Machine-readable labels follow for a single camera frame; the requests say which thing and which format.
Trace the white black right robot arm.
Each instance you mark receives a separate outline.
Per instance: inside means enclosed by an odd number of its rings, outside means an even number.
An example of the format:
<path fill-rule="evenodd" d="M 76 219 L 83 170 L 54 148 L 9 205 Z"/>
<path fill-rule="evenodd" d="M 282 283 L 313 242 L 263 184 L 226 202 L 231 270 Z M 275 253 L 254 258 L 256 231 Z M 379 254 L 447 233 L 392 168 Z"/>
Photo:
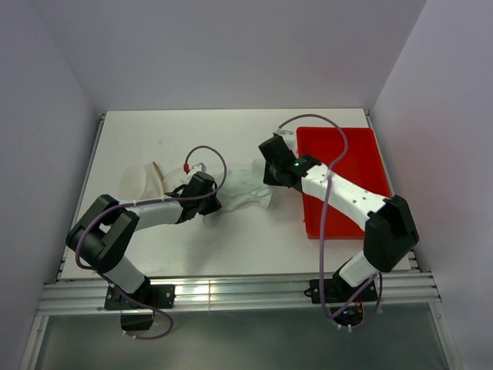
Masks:
<path fill-rule="evenodd" d="M 334 164 L 310 155 L 295 156 L 280 134 L 260 144 L 265 160 L 263 182 L 293 188 L 322 201 L 352 220 L 364 232 L 361 251 L 343 264 L 330 279 L 321 281 L 319 293 L 348 301 L 375 274 L 388 273 L 418 243 L 419 236 L 407 201 L 398 195 L 372 193 L 339 176 Z"/>

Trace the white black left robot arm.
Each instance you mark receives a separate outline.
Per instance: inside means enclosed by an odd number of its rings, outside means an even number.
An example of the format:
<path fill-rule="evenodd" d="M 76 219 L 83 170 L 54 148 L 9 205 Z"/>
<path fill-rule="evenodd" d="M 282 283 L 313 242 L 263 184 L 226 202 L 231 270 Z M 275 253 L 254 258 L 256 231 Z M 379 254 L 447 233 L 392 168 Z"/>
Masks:
<path fill-rule="evenodd" d="M 155 200 L 121 203 L 108 194 L 99 196 L 69 231 L 65 244 L 74 251 L 81 268 L 95 271 L 122 291 L 133 308 L 158 300 L 150 281 L 125 256 L 132 236 L 139 230 L 182 224 L 197 214 L 206 216 L 221 208 L 218 185 L 199 171 L 188 183 Z"/>

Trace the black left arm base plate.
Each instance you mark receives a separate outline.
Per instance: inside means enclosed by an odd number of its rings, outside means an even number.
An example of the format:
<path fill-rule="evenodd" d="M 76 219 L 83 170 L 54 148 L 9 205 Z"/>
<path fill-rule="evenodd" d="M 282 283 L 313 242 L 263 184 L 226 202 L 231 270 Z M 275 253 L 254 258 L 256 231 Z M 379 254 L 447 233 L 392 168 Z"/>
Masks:
<path fill-rule="evenodd" d="M 124 331 L 148 331 L 152 324 L 157 323 L 157 317 L 162 315 L 151 310 L 148 314 L 130 314 L 127 311 L 146 309 L 170 309 L 175 298 L 173 284 L 147 284 L 135 293 L 125 293 L 115 287 L 108 287 L 104 303 L 105 311 L 120 311 L 120 326 Z"/>

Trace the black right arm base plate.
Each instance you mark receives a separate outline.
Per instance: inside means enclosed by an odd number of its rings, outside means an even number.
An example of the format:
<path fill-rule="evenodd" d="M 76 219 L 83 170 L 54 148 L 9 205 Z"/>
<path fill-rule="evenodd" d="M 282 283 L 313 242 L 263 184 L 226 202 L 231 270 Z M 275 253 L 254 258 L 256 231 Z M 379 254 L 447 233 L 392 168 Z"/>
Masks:
<path fill-rule="evenodd" d="M 359 288 L 360 284 L 353 288 L 341 279 L 328 278 L 324 280 L 324 297 L 327 304 L 345 303 Z M 317 279 L 309 281 L 309 287 L 304 291 L 304 296 L 311 300 L 312 304 L 320 303 L 320 287 Z M 355 301 L 372 302 L 377 300 L 377 289 L 374 282 L 371 282 L 359 295 Z"/>

